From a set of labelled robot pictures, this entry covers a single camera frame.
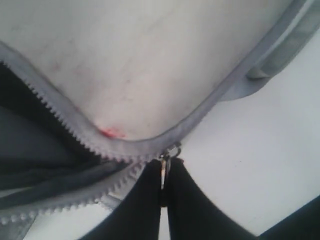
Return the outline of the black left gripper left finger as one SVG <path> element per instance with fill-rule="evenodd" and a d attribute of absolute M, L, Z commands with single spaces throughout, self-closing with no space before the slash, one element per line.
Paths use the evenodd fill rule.
<path fill-rule="evenodd" d="M 125 199 L 83 240 L 157 240 L 160 227 L 161 162 L 149 162 Z"/>

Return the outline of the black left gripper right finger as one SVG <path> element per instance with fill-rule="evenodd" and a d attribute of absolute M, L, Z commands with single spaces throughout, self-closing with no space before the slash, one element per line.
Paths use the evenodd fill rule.
<path fill-rule="evenodd" d="M 171 240 L 256 240 L 200 190 L 180 158 L 170 160 L 166 179 Z"/>

